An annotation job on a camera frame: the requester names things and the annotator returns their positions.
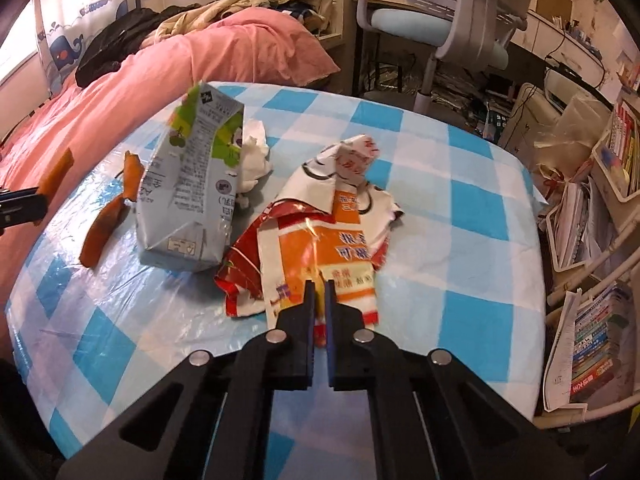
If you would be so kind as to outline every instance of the food packaging bag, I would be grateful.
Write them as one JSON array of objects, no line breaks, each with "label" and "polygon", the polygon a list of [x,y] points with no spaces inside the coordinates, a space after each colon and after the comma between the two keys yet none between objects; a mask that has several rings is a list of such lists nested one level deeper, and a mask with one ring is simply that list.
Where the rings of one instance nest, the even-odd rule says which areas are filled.
[{"label": "food packaging bag", "polygon": [[197,272],[220,263],[236,202],[244,105],[194,86],[169,118],[138,190],[144,265]]},{"label": "food packaging bag", "polygon": [[392,196],[367,182],[378,156],[366,135],[322,150],[290,177],[276,199],[225,256],[216,283],[228,316],[278,313],[302,302],[306,280],[316,284],[316,340],[324,337],[324,281],[338,301],[378,322],[373,271],[383,265],[390,223],[402,212]]}]

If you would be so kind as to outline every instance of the corkboard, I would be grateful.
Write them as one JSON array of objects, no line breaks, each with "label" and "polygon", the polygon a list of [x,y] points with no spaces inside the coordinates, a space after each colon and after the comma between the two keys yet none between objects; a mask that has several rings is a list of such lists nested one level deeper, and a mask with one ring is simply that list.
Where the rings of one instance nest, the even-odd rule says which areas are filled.
[{"label": "corkboard", "polygon": [[571,21],[571,0],[538,0],[536,13],[553,23],[554,16],[562,17],[562,25]]}]

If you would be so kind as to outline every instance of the pile of clothes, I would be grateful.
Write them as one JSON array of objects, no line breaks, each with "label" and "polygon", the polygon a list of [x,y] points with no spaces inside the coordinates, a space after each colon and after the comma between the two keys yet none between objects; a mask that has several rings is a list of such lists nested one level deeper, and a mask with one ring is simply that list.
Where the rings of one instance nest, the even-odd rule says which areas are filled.
[{"label": "pile of clothes", "polygon": [[172,36],[202,30],[240,10],[267,7],[289,14],[313,34],[329,25],[334,0],[216,0],[207,5],[171,6],[162,12],[134,9],[107,26],[80,60],[76,82],[86,88],[100,76],[120,69],[120,63],[141,48]]}]

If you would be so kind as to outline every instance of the cardboard box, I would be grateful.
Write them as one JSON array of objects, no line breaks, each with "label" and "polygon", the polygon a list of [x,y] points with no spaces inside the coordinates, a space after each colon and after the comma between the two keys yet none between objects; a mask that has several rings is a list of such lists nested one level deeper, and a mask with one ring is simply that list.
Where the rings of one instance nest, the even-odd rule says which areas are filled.
[{"label": "cardboard box", "polygon": [[222,259],[231,231],[244,105],[208,84],[169,118],[140,183],[138,256],[144,265],[197,272]]}]

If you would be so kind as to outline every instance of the blue seat cushion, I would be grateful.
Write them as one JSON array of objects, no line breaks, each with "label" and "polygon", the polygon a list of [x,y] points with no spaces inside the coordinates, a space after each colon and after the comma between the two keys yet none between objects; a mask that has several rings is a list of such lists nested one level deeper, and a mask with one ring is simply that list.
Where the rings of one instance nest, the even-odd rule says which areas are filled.
[{"label": "blue seat cushion", "polygon": [[[402,9],[375,10],[371,15],[371,25],[387,34],[433,46],[443,46],[451,30],[451,22],[447,20]],[[494,43],[489,64],[500,70],[509,64],[507,51],[498,43]]]}]

